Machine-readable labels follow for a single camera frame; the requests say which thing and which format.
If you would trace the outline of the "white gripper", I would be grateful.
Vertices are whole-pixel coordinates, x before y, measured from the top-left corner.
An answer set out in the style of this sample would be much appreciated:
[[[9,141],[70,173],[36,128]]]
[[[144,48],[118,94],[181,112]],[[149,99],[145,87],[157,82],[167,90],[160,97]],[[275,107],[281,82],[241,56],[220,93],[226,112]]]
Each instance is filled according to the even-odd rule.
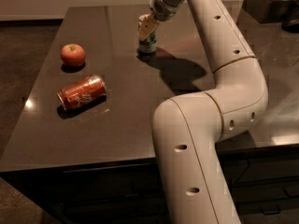
[[[160,21],[170,20],[178,11],[178,7],[167,4],[164,0],[149,0],[151,14],[139,17],[138,39],[146,40],[160,24]]]

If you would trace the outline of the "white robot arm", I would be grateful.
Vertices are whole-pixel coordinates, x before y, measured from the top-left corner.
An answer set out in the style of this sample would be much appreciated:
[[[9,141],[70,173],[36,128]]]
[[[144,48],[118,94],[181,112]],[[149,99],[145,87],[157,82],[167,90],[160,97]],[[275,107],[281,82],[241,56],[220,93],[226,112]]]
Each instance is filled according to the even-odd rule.
[[[215,145],[254,126],[268,102],[254,53],[221,0],[150,0],[145,40],[187,3],[215,88],[175,96],[155,110],[152,137],[172,224],[241,224]]]

